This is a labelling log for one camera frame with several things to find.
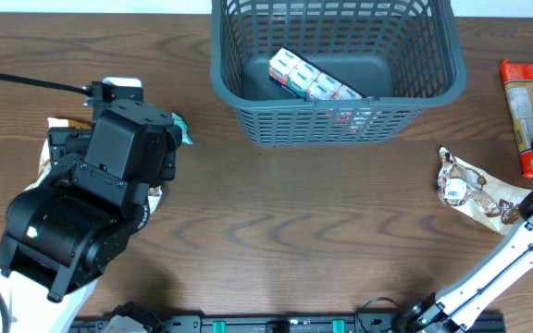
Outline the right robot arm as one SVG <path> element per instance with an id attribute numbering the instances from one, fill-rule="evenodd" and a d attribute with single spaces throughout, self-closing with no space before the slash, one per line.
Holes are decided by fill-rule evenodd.
<path id="1" fill-rule="evenodd" d="M 439 150 L 439 199 L 500 232 L 501 242 L 451 286 L 403 314 L 407 332 L 466 332 L 484 309 L 533 268 L 533 190 L 504 183 Z"/>

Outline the orange pasta packet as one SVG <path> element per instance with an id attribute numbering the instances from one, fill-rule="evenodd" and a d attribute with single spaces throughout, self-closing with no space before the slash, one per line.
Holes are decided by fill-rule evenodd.
<path id="1" fill-rule="evenodd" d="M 505 59 L 500 64 L 500 72 L 522 174 L 533 179 L 533 63 Z"/>

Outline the tissue multipack box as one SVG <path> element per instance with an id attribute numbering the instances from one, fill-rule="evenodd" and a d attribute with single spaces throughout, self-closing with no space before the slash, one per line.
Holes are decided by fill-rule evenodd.
<path id="1" fill-rule="evenodd" d="M 271 81 L 305 101 L 362 99 L 357 91 L 285 48 L 269 59 L 268 71 Z"/>

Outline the crumpled beige bag under arm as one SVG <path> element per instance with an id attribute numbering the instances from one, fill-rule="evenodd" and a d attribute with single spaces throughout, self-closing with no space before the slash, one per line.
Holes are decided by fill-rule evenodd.
<path id="1" fill-rule="evenodd" d="M 160 204 L 163 192 L 160 186 L 150 188 L 147 193 L 147 201 L 150 208 L 150 214 L 153 214 Z"/>

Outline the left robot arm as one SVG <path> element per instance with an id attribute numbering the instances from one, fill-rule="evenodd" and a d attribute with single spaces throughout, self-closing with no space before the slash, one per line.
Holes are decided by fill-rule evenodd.
<path id="1" fill-rule="evenodd" d="M 175 176 L 182 128 L 169 112 L 116 100 L 97 113 L 83 151 L 6 210 L 0 240 L 0 331 L 66 332 L 108 264 L 152 213 L 148 193 Z"/>

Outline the grey plastic basket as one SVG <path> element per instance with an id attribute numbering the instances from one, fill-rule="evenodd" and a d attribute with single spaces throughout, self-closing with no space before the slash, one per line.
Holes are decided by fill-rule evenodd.
<path id="1" fill-rule="evenodd" d="M 287 49 L 357 92 L 306 101 L 269 78 Z M 264 146 L 384 142 L 455 100 L 465 62 L 449 0 L 213 0 L 211 81 Z"/>

